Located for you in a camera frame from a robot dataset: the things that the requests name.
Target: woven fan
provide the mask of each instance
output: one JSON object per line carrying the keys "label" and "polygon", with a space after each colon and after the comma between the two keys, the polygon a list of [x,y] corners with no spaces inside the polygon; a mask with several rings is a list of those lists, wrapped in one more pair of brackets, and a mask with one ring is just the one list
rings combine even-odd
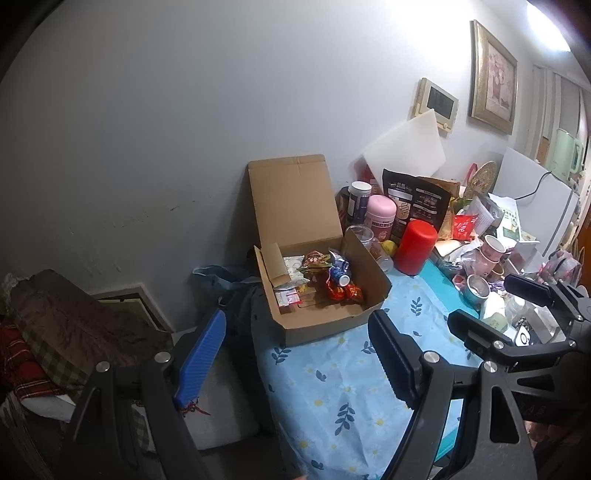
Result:
{"label": "woven fan", "polygon": [[493,161],[485,163],[482,168],[479,168],[476,173],[470,176],[473,168],[470,168],[466,176],[466,191],[464,192],[465,199],[471,199],[475,193],[478,192],[486,195],[492,187],[492,182],[496,176],[496,163]]}

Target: power cord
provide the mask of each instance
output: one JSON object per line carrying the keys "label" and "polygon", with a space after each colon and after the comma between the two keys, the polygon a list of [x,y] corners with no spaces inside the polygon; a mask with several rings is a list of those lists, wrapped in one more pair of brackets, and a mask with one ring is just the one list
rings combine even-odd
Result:
{"label": "power cord", "polygon": [[535,188],[535,190],[531,193],[528,193],[527,195],[523,195],[523,197],[517,197],[515,200],[521,200],[527,197],[531,197],[532,195],[535,195],[535,193],[538,191],[538,189],[540,188],[540,184],[542,183],[542,180],[544,180],[545,176],[550,175],[552,172],[547,171],[546,173],[544,173],[541,177],[540,177],[540,181],[538,182],[538,186]]}

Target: gold picture frame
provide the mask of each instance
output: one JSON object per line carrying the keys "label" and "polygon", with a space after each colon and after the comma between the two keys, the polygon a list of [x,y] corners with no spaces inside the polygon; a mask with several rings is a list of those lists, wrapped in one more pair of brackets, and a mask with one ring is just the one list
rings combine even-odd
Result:
{"label": "gold picture frame", "polygon": [[473,31],[473,90],[470,115],[511,135],[517,99],[517,60],[477,20]]}

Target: bolt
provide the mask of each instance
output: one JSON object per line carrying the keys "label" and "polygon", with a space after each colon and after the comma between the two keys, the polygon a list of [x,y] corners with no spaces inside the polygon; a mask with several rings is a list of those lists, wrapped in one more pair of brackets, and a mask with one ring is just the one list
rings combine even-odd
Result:
{"label": "bolt", "polygon": [[487,372],[493,374],[496,372],[497,370],[497,366],[496,363],[491,362],[490,360],[487,360],[486,362],[484,362],[484,370],[486,370]]}
{"label": "bolt", "polygon": [[156,360],[159,364],[165,364],[170,360],[170,353],[158,352],[156,355],[154,355],[154,360]]}
{"label": "bolt", "polygon": [[428,351],[423,354],[423,357],[430,364],[436,364],[439,361],[439,354],[437,352]]}
{"label": "bolt", "polygon": [[103,360],[102,362],[98,362],[96,364],[96,371],[100,372],[100,373],[104,373],[106,372],[109,368],[111,368],[111,364],[109,362],[107,362],[106,360]]}

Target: red plaid fabric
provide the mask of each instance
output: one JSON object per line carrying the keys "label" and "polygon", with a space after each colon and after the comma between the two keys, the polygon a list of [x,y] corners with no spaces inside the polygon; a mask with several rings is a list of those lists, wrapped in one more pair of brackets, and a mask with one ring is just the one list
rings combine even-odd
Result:
{"label": "red plaid fabric", "polygon": [[0,377],[19,401],[65,393],[47,378],[13,323],[0,324]]}

